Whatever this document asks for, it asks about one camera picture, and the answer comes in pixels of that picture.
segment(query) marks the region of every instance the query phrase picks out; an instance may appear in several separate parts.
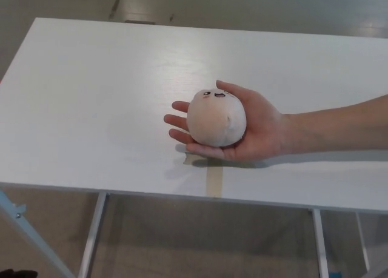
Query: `forearm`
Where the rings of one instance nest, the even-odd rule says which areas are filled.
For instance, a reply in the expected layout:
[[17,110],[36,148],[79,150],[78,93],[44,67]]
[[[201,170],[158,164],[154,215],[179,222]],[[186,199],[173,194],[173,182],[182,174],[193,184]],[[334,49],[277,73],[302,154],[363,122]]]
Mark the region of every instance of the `forearm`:
[[388,150],[388,94],[348,107],[285,117],[287,153]]

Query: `metal bar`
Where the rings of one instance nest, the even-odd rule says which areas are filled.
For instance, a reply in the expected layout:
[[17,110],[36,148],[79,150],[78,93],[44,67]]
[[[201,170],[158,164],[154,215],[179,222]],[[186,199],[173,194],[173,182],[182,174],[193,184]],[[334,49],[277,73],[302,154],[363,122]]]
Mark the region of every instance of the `metal bar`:
[[362,278],[388,278],[388,256],[380,260],[376,265],[363,275]]
[[0,190],[0,208],[5,213],[5,217],[10,220],[10,223],[21,233],[21,236],[32,243],[32,245],[44,255],[44,257],[61,273],[61,277],[75,278],[74,274],[30,225],[22,213],[18,211],[19,208],[14,206],[2,190]]
[[101,224],[102,215],[104,213],[105,201],[108,194],[101,192],[98,194],[95,213],[92,223],[90,224],[89,235],[85,245],[84,257],[82,258],[81,267],[79,268],[78,278],[87,278],[90,274],[90,264],[94,255],[95,244],[99,227]]
[[368,252],[367,252],[366,245],[365,245],[363,226],[361,224],[361,219],[360,219],[359,213],[356,213],[356,219],[357,219],[358,231],[360,233],[361,246],[363,248],[365,267],[366,267],[366,271],[369,271],[370,270],[370,263],[369,263],[369,258],[368,258]]
[[327,266],[325,241],[320,210],[313,210],[313,221],[315,229],[316,253],[318,256],[320,278],[329,278],[329,267]]

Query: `round plush ball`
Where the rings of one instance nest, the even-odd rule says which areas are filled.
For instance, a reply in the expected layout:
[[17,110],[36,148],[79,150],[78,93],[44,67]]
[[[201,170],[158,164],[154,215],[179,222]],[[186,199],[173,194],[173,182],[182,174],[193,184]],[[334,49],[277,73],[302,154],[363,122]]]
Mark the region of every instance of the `round plush ball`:
[[247,119],[236,96],[220,89],[201,90],[189,105],[187,126],[198,143],[226,147],[243,137]]

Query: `skin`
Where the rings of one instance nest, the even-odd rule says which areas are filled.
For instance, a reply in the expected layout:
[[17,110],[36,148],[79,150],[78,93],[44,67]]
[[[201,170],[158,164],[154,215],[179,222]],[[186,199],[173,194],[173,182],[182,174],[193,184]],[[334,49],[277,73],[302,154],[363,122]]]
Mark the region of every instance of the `skin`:
[[[186,118],[165,115],[164,121],[176,127],[169,131],[170,137],[186,144],[191,153],[231,161],[255,161],[320,151],[388,150],[388,94],[348,107],[282,114],[257,91],[223,81],[217,81],[216,86],[242,102],[247,116],[246,133],[229,147],[203,146],[190,137]],[[186,113],[189,103],[176,101],[172,107]]]

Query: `floor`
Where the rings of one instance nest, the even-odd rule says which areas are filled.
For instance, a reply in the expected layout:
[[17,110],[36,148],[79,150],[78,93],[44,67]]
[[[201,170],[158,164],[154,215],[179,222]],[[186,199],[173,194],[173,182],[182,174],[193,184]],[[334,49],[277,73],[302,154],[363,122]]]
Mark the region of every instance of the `floor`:
[[[0,0],[0,78],[37,16],[388,38],[387,0]],[[2,188],[78,272],[97,195]],[[365,273],[353,213],[323,212],[329,266]],[[58,273],[0,222],[0,270]],[[91,278],[318,277],[307,210],[110,196]]]

